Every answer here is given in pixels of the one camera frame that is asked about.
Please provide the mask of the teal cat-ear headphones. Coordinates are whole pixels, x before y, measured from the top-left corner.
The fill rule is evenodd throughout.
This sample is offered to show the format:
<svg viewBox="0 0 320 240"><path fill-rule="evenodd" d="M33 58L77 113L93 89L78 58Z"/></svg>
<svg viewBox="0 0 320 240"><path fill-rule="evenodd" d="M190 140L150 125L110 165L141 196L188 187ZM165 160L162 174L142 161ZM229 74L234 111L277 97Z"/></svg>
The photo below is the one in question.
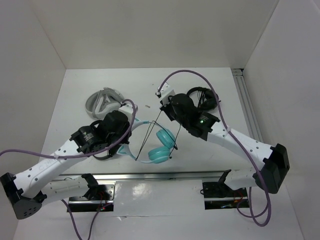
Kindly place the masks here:
<svg viewBox="0 0 320 240"><path fill-rule="evenodd" d="M132 151L132 147L137 144L124 143L121 144L116 154L119 156L127 156L142 164L161 164L168 161L174 150L178 149L176 135L168 128L156 121L140 120L136 118L132 127L132 131L146 125L147 131L138 151Z"/></svg>

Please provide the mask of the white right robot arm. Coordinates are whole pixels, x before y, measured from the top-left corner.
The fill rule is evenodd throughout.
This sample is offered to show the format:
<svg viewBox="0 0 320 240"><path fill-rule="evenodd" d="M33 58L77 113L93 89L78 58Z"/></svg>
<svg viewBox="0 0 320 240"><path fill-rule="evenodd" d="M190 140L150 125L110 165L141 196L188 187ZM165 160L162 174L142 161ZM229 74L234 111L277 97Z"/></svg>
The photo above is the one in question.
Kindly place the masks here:
<svg viewBox="0 0 320 240"><path fill-rule="evenodd" d="M279 191L290 169L285 146L279 143L272 146L227 128L218 117L198 110L185 93L162 94L159 99L160 109L168 118L178 122L192 136L217 144L257 167L257 172L254 168L225 171L218 184L220 194L230 196L235 190L248 187L266 189L270 194Z"/></svg>

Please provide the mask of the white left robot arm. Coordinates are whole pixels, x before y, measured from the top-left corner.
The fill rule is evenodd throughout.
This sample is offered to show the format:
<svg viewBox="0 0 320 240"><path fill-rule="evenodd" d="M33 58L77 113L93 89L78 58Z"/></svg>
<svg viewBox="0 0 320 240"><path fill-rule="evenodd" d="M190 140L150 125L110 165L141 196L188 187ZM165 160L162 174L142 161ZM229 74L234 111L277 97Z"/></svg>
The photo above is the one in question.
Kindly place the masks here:
<svg viewBox="0 0 320 240"><path fill-rule="evenodd" d="M135 113L114 110L103 120L80 127L58 150L18 174L5 173L0 182L18 220L26 219L49 203L70 197L92 200L103 188L90 173L55 181L70 167L128 140Z"/></svg>

